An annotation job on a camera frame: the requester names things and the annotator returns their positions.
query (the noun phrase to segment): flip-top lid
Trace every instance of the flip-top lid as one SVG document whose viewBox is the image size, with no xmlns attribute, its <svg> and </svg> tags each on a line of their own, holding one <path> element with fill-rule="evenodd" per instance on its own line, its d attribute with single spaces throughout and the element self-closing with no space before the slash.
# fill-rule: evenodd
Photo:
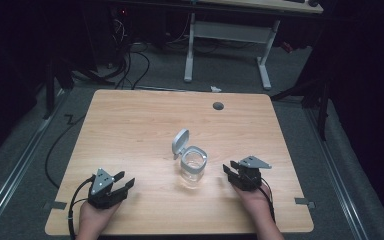
<svg viewBox="0 0 384 240">
<path fill-rule="evenodd" d="M 179 154 L 185 149 L 186 143 L 189 141 L 189 130 L 182 129 L 173 139 L 173 143 L 171 144 L 171 148 L 174 154 Z"/>
</svg>

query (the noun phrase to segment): gray carpet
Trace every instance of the gray carpet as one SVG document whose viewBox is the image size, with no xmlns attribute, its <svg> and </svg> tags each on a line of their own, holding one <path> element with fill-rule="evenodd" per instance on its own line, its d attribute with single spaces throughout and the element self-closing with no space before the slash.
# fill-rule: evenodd
<svg viewBox="0 0 384 240">
<path fill-rule="evenodd" d="M 253 52 L 252 48 L 255 47 L 258 46 L 241 50 Z M 212 49 L 208 47 L 200 50 L 210 51 Z M 197 53 L 194 80 L 192 83 L 184 83 L 182 80 L 185 63 L 184 49 L 163 51 L 148 48 L 144 54 L 150 60 L 150 68 L 138 84 L 138 88 L 146 86 L 211 91 L 210 86 L 216 86 L 222 89 L 222 92 L 274 95 L 293 86 L 306 57 L 311 52 L 311 49 L 304 49 L 288 54 L 282 49 L 274 48 L 267 62 L 273 89 L 267 92 L 262 89 L 255 59 L 245 58 L 240 54 L 229 54 L 229 50 L 229 48 L 217 48 L 211 53 Z M 147 63 L 142 56 L 132 54 L 129 80 L 134 81 L 141 76 L 146 67 Z M 100 74 L 105 74 L 107 71 L 110 70 L 102 68 Z M 44 232 L 50 212 L 47 203 L 52 202 L 57 193 L 57 189 L 45 175 L 45 159 L 60 134 L 70 126 L 67 124 L 68 117 L 65 115 L 72 115 L 73 121 L 83 116 L 87 112 L 94 91 L 99 88 L 104 87 L 91 82 L 76 81 L 76 87 L 69 93 L 67 100 L 50 123 L 22 181 L 0 216 L 0 239 L 69 239 L 68 237 L 47 236 Z M 0 188 L 9 177 L 30 137 L 42 122 L 45 113 L 44 91 L 38 95 L 38 100 L 38 105 L 20 120 L 0 149 Z M 313 132 L 314 126 L 305 114 L 306 110 L 301 108 L 296 98 L 274 102 L 274 107 L 304 195 L 316 206 L 310 209 L 315 225 L 314 230 L 305 234 L 285 234 L 285 238 L 354 239 L 324 163 L 324 154 L 317 136 Z M 349 187 L 350 195 L 356 203 L 368 237 L 384 239 L 384 210 L 349 146 L 332 104 L 329 106 L 329 111 L 326 134 L 330 152 L 343 175 L 344 182 Z M 49 174 L 58 184 L 62 180 L 81 123 L 73 126 L 61 138 L 50 155 Z M 227 239 L 226 236 L 191 236 L 189 238 Z M 252 239 L 254 236 L 229 237 L 229 239 L 235 238 Z"/>
</svg>

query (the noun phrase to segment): desk leg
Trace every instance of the desk leg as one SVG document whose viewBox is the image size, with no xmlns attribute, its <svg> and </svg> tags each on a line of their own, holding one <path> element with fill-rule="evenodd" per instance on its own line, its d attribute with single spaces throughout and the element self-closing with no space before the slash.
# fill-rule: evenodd
<svg viewBox="0 0 384 240">
<path fill-rule="evenodd" d="M 195 13 L 191 13 L 191 24 L 189 29 L 189 49 L 188 49 L 188 56 L 186 57 L 185 78 L 184 78 L 185 82 L 192 81 L 194 37 L 195 37 Z"/>
<path fill-rule="evenodd" d="M 266 69 L 266 61 L 267 57 L 269 56 L 270 49 L 273 45 L 274 38 L 276 37 L 277 29 L 279 28 L 280 20 L 276 20 L 273 24 L 273 28 L 271 29 L 267 43 L 266 43 L 266 48 L 264 49 L 264 53 L 262 57 L 257 58 L 257 63 L 258 63 L 258 68 L 260 70 L 260 76 L 261 76 L 261 81 L 263 82 L 263 88 L 265 90 L 270 90 L 271 89 L 271 84 L 270 84 L 270 79 L 269 75 L 267 74 L 267 69 Z"/>
</svg>

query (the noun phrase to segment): desk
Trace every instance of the desk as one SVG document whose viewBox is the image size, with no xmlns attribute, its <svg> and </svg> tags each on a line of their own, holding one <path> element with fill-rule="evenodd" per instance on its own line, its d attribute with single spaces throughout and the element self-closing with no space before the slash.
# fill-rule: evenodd
<svg viewBox="0 0 384 240">
<path fill-rule="evenodd" d="M 243 6 L 251 8 L 264 8 L 277 11 L 293 11 L 300 13 L 323 12 L 320 5 L 311 7 L 308 1 L 304 3 L 295 3 L 284 0 L 201 0 L 203 3 L 216 3 L 222 5 Z M 189 30 L 189 48 L 186 57 L 185 82 L 192 81 L 193 75 L 193 44 L 195 37 L 215 38 L 222 40 L 252 42 L 265 44 L 261 56 L 257 58 L 257 65 L 260 71 L 263 88 L 271 89 L 270 79 L 266 69 L 267 57 L 273 45 L 273 41 L 278 31 L 280 20 L 275 20 L 271 27 L 252 27 L 235 24 L 213 23 L 207 21 L 195 21 L 195 13 L 191 14 Z"/>
<path fill-rule="evenodd" d="M 224 104 L 215 110 L 214 102 Z M 171 144 L 182 129 L 187 146 L 208 154 L 205 173 L 185 187 Z M 260 170 L 273 191 L 282 232 L 309 232 L 313 222 L 270 98 L 262 94 L 98 90 L 91 102 L 56 201 L 69 203 L 77 187 L 102 167 L 125 171 L 135 186 L 104 232 L 107 235 L 235 234 L 254 228 L 222 165 L 254 155 L 272 165 Z M 87 196 L 88 187 L 77 199 Z M 74 208 L 77 231 L 79 207 Z M 49 235 L 68 235 L 67 211 L 52 209 Z"/>
</svg>

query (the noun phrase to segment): person's hand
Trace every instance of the person's hand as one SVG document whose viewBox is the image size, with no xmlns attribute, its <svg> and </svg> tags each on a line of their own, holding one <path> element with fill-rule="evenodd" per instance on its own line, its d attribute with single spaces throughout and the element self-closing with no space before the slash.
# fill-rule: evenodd
<svg viewBox="0 0 384 240">
<path fill-rule="evenodd" d="M 284 239 L 270 214 L 267 198 L 258 189 L 254 191 L 242 191 L 232 185 L 233 189 L 241 198 L 242 205 L 251 216 L 257 230 L 259 240 L 281 240 Z M 269 188 L 262 184 L 261 189 L 270 196 Z"/>
<path fill-rule="evenodd" d="M 80 208 L 79 233 L 77 240 L 96 240 L 107 227 L 112 215 L 117 211 L 121 202 L 109 209 L 96 209 L 88 202 Z"/>
</svg>

